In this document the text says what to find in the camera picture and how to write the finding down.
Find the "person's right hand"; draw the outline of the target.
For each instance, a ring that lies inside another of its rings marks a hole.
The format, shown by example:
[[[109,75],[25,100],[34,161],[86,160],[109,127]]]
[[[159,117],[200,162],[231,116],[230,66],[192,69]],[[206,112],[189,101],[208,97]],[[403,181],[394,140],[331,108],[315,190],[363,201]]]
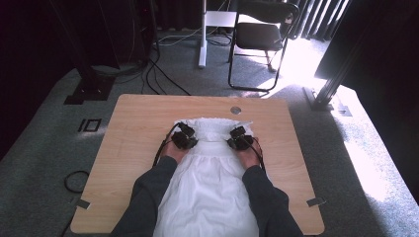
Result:
[[[245,170],[252,166],[260,165],[260,160],[258,158],[260,154],[261,149],[256,141],[253,142],[251,148],[236,151],[236,156]]]

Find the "black folding chair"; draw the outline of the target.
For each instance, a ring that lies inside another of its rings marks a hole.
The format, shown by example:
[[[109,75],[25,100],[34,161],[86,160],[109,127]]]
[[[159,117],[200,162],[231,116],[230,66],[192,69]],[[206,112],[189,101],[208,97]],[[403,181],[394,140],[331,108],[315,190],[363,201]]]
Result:
[[[228,55],[228,85],[235,90],[269,92],[273,90],[280,76],[282,62],[293,26],[299,18],[296,4],[278,0],[244,0],[238,4]],[[233,58],[242,56],[235,49],[259,50],[265,53],[266,65],[275,72],[270,88],[252,88],[233,84]]]

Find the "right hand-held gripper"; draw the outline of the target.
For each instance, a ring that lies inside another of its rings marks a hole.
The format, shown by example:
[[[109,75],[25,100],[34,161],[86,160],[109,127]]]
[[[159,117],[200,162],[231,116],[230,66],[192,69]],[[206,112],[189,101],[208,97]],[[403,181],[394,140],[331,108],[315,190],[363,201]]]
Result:
[[[246,133],[243,126],[236,127],[229,134],[227,144],[234,150],[246,150],[253,144],[253,137]]]

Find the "black stand with base plate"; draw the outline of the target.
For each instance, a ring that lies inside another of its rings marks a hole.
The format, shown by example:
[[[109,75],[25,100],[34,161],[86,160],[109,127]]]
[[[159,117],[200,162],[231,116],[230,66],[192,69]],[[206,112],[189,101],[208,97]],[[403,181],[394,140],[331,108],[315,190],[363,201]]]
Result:
[[[82,105],[85,101],[107,101],[116,78],[100,76],[92,68],[62,1],[47,0],[46,6],[58,37],[80,76],[78,85],[66,97],[64,104]]]

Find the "rectangular floor outlet frame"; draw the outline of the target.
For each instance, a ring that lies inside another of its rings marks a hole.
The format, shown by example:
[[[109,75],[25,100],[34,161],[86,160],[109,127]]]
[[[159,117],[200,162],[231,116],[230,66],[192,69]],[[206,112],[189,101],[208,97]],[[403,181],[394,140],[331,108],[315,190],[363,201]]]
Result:
[[[78,131],[79,132],[96,132],[99,130],[102,120],[100,118],[84,118],[82,119]]]

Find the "person's left hand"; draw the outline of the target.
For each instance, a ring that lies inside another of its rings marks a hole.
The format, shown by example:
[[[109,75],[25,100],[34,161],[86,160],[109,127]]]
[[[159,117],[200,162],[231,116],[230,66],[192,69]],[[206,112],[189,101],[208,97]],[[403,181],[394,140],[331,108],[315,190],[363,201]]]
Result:
[[[163,156],[170,156],[177,163],[180,163],[187,154],[188,150],[178,148],[173,142],[167,143],[162,150]]]

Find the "pleated curtain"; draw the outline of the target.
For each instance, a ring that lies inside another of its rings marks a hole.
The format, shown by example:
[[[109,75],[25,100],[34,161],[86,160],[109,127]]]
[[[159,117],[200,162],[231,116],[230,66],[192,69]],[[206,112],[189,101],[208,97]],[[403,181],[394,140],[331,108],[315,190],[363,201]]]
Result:
[[[299,8],[292,40],[332,40],[351,0],[287,0]]]

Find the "white tiered skirt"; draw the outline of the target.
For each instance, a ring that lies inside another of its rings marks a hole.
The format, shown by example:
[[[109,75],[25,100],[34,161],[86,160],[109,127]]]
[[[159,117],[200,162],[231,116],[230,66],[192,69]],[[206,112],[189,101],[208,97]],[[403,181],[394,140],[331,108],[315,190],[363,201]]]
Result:
[[[258,237],[259,228],[242,182],[244,168],[227,140],[248,121],[181,119],[198,143],[175,170],[158,207],[153,237]]]

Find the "black aluminium post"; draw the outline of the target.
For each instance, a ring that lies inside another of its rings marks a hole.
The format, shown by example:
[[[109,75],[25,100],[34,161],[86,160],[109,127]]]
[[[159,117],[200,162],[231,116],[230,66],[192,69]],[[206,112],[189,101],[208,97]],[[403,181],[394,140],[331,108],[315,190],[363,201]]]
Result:
[[[320,61],[315,76],[325,79],[319,89],[305,87],[313,111],[330,111],[333,96],[359,57],[369,19],[368,0],[349,0],[337,31]]]

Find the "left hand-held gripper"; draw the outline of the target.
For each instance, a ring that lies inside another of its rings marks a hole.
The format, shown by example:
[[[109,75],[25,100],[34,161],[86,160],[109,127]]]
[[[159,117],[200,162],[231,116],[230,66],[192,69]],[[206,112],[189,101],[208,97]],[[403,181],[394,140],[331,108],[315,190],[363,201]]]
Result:
[[[179,149],[191,149],[197,143],[198,140],[195,138],[195,131],[183,122],[178,122],[177,127],[179,131],[175,131],[172,135],[172,141]]]

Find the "small metal floor plate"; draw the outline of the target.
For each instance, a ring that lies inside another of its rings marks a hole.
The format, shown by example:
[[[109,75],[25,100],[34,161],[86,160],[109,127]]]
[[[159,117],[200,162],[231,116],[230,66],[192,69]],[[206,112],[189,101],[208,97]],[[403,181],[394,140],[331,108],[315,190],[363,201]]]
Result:
[[[341,117],[350,117],[352,115],[347,106],[334,107],[333,110],[332,110],[332,113],[335,116],[341,116]]]

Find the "white desk leg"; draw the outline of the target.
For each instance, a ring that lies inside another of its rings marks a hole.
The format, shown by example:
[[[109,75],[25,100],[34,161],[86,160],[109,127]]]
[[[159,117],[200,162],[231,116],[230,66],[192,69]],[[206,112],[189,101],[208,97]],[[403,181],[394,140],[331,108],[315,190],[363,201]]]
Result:
[[[220,10],[209,11],[207,9],[207,0],[202,0],[202,37],[198,63],[200,68],[205,68],[207,65],[207,27],[233,28],[235,17],[235,12]]]

